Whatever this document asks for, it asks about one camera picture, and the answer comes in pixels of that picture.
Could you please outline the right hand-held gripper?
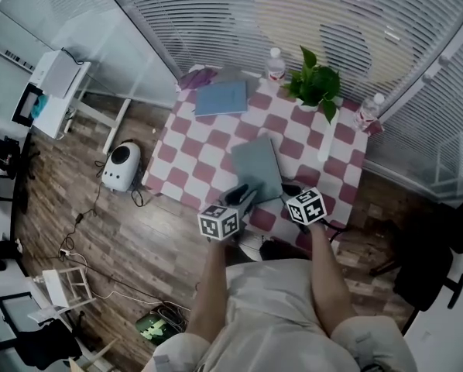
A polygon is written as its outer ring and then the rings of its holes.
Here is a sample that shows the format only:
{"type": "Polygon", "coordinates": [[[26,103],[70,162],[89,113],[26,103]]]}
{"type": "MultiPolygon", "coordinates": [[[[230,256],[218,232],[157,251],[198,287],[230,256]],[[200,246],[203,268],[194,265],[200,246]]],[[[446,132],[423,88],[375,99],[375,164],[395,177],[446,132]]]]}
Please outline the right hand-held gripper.
{"type": "Polygon", "coordinates": [[[290,218],[299,224],[310,225],[327,214],[324,199],[317,188],[306,191],[291,183],[282,183],[282,200],[286,202],[290,218]]]}

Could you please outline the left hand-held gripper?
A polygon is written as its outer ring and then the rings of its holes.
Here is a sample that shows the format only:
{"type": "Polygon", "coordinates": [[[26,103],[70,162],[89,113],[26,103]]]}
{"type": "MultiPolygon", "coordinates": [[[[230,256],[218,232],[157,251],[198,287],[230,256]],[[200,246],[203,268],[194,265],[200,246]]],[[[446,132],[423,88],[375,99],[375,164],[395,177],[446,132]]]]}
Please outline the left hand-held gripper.
{"type": "Polygon", "coordinates": [[[197,214],[201,235],[222,241],[239,231],[239,218],[250,212],[264,184],[238,184],[223,192],[220,203],[209,205],[197,214]]]}

